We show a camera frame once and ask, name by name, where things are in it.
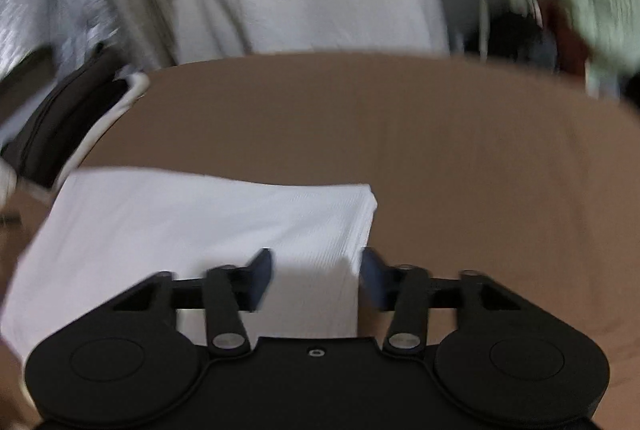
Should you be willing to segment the folded cream garment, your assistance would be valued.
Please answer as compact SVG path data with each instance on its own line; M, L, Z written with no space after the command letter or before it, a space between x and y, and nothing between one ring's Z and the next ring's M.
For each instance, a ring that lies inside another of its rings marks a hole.
M75 151L62 167L53 183L51 189L53 193L58 193L58 191L61 190L68 175L86 158L102 135L145 94L149 89L150 79L145 73L137 72L128 75L125 78L125 83L127 84L127 91L122 98L91 126L85 134L85 137L81 139Z

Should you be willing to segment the folded dark brown garment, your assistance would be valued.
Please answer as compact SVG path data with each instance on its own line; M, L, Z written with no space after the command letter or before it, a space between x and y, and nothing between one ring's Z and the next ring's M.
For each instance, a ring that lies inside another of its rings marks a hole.
M17 177L50 190L82 139L129 90L116 74L125 66L113 48L96 51L47 95L21 131L2 146Z

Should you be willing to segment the white waffle knit garment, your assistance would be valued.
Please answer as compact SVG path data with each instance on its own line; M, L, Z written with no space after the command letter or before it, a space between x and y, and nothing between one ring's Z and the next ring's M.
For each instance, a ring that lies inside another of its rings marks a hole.
M365 184L285 187L149 169L72 173L18 261L1 332L26 358L41 340L148 276L194 279L273 255L244 324L260 336L357 332L360 254L376 200Z

